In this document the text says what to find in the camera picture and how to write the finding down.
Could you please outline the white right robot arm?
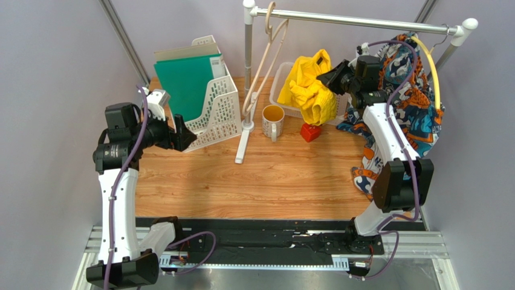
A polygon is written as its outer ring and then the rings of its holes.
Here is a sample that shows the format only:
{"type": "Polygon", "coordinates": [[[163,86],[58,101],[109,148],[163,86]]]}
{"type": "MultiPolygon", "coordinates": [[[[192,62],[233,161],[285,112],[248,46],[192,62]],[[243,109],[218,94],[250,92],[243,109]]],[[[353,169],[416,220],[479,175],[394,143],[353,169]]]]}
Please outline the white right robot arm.
{"type": "Polygon", "coordinates": [[[349,94],[353,107],[363,111],[383,161],[372,187],[373,203],[354,218],[359,237],[377,235],[394,216],[423,204],[434,171],[432,162],[421,159],[402,132],[387,92],[379,88],[379,73],[380,58],[360,56],[354,67],[344,60],[317,76],[333,93],[349,94]]]}

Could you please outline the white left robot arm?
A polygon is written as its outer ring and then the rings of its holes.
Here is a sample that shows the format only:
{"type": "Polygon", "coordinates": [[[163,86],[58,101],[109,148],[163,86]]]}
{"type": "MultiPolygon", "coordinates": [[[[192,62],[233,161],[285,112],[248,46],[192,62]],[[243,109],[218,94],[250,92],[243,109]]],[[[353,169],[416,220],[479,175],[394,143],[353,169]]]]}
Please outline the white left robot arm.
{"type": "Polygon", "coordinates": [[[173,115],[170,127],[162,110],[133,103],[105,109],[107,128],[93,153],[102,193],[102,239],[97,263],[86,270],[87,282],[99,288],[155,284],[159,258],[182,235],[175,216],[154,220],[143,240],[136,233],[135,189],[143,151],[157,146],[182,152],[197,139],[182,115],[173,115]]]}

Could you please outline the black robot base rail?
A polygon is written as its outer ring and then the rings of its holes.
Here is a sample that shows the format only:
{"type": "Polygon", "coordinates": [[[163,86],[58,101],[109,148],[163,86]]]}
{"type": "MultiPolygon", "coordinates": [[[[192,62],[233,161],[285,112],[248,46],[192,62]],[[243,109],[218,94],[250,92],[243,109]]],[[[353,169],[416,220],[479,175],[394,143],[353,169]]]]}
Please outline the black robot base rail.
{"type": "Polygon", "coordinates": [[[329,266],[334,254],[356,254],[367,260],[385,253],[386,237],[374,245],[345,245],[347,220],[193,219],[180,218],[176,240],[200,236],[182,244],[172,242],[187,262],[252,266],[329,266]]]}

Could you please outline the yellow shorts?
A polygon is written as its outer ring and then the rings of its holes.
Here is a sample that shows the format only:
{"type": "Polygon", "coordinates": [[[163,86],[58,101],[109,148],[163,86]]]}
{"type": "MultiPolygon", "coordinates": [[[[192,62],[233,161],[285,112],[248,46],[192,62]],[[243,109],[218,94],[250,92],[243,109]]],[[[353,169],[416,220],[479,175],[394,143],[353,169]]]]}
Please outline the yellow shorts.
{"type": "Polygon", "coordinates": [[[337,116],[337,99],[317,76],[332,70],[324,49],[312,57],[300,56],[283,84],[277,102],[300,110],[305,123],[321,126],[337,116]]]}

